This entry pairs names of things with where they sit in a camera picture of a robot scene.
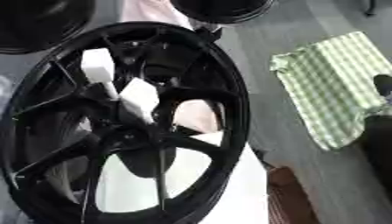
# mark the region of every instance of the gray floor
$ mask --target gray floor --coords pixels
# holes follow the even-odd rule
[[[253,112],[250,142],[266,159],[297,174],[322,223],[392,223],[392,206],[358,145],[324,152],[305,126],[277,77],[273,54],[352,31],[364,31],[392,59],[392,2],[363,17],[359,0],[281,0],[265,16],[225,29],[221,46],[242,71]]]

